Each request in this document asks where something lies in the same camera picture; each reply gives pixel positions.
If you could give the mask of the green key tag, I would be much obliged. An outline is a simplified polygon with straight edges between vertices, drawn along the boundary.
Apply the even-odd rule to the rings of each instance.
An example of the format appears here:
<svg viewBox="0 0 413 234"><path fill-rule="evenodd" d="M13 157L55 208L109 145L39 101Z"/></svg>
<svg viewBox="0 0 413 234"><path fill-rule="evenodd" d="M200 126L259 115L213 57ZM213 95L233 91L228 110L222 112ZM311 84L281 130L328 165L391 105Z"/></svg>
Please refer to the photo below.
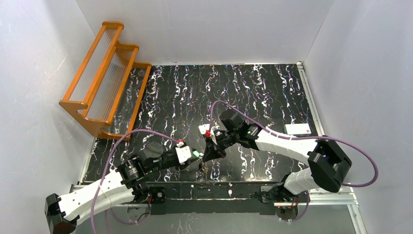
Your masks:
<svg viewBox="0 0 413 234"><path fill-rule="evenodd" d="M201 156L201 154L198 151L193 151L193 155L197 158Z"/></svg>

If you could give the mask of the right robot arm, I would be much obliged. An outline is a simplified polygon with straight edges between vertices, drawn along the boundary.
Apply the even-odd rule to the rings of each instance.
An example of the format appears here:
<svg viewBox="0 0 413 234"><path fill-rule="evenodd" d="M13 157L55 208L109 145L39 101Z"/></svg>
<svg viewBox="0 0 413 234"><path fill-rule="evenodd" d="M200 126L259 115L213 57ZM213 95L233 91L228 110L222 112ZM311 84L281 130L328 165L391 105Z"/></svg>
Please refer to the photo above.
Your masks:
<svg viewBox="0 0 413 234"><path fill-rule="evenodd" d="M304 139L269 130L258 123L247 123L241 114L229 109L220 120L225 130L213 129L209 124L198 127L206 141L204 162L223 158L226 149L234 144L257 151L287 156L304 163L307 168L292 172L271 189L276 195L298 195L304 191L322 188L337 193L352 166L344 151L332 140Z"/></svg>

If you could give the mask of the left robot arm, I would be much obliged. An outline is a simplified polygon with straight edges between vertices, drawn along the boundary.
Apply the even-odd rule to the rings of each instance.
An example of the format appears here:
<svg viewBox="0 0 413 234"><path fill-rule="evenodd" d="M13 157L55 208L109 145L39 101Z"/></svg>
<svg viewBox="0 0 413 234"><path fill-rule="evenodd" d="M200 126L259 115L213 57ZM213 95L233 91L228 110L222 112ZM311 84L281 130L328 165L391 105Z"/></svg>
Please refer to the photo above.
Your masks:
<svg viewBox="0 0 413 234"><path fill-rule="evenodd" d="M47 196L45 215L50 233L70 234L91 215L116 205L148 204L157 194L145 181L149 173L169 168L184 169L202 157L203 153L184 142L170 150L160 143L150 143L103 179L69 194Z"/></svg>

